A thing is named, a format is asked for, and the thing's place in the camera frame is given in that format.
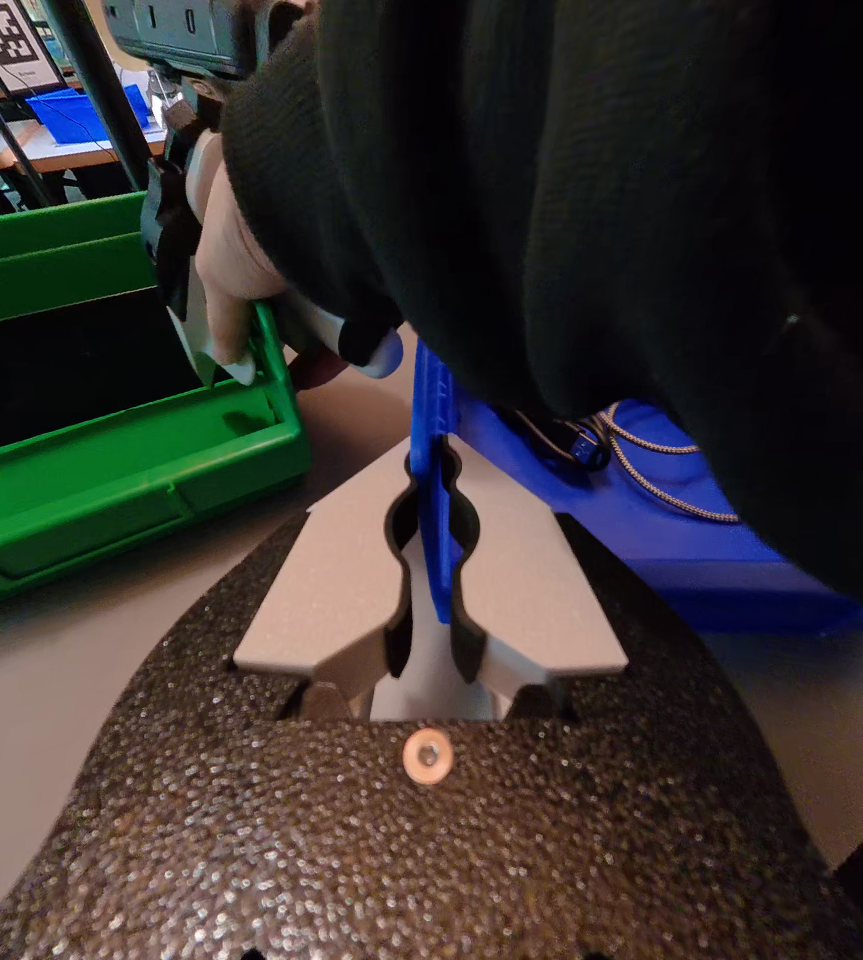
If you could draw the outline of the person's right hand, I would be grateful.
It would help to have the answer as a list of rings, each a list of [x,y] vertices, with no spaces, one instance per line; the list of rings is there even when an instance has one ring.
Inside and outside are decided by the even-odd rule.
[[[205,301],[209,356],[245,363],[251,305],[297,291],[344,321],[359,235],[319,127],[219,134],[195,254]]]

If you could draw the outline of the person's right forearm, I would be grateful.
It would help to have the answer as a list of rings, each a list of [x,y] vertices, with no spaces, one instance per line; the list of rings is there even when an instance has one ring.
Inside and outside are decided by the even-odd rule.
[[[223,151],[309,300],[493,405],[654,403],[863,606],[863,2],[321,2]]]

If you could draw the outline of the green plastic bin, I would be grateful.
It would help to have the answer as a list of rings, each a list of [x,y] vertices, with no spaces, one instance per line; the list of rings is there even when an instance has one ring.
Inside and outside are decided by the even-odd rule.
[[[204,386],[155,286],[143,199],[0,217],[0,603],[311,465],[270,306],[254,382]]]

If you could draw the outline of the white fiducial tag sign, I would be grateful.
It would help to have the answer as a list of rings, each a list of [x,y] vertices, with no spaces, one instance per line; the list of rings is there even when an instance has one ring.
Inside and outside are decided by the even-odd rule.
[[[34,96],[67,83],[21,2],[0,1],[0,89]]]

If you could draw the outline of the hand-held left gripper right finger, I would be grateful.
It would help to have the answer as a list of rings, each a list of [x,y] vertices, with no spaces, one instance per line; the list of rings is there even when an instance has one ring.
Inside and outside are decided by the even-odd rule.
[[[442,440],[442,481],[462,678],[548,685],[623,672],[629,659],[551,507],[456,435]]]

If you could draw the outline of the blue plastic bin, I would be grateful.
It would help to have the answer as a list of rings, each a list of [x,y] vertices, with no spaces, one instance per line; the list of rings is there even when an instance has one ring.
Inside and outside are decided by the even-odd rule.
[[[72,87],[25,98],[37,120],[62,146],[110,140],[92,100]]]
[[[863,608],[805,575],[746,526],[702,454],[653,406],[624,401],[605,424],[520,425],[461,390],[416,347],[413,466],[438,467],[452,434],[558,513],[570,514],[703,634],[863,632]]]

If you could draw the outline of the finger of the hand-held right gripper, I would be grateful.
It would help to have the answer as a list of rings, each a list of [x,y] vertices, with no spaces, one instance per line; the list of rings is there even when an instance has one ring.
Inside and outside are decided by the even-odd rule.
[[[187,288],[184,318],[180,318],[172,306],[167,306],[166,311],[190,366],[201,384],[210,389],[214,384],[217,363],[209,353],[211,331],[203,289]]]

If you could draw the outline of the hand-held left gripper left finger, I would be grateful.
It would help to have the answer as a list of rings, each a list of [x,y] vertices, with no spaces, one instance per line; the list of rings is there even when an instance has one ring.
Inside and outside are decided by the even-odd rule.
[[[413,641],[407,439],[317,501],[233,654],[310,682],[398,678]]]

